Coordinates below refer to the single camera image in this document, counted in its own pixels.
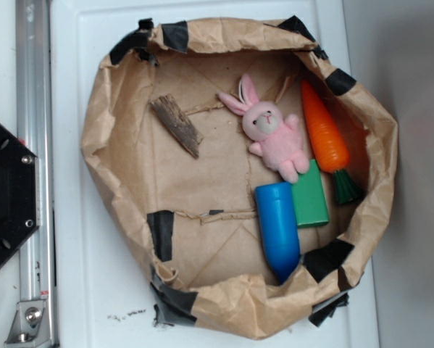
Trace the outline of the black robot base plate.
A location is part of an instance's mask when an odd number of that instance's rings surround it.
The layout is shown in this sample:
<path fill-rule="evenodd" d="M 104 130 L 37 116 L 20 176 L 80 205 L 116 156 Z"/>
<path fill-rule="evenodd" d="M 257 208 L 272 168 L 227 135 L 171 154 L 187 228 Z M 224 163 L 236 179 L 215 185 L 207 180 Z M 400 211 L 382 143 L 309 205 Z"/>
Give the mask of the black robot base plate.
<path fill-rule="evenodd" d="M 37 157 L 0 123 L 0 269 L 38 227 Z"/>

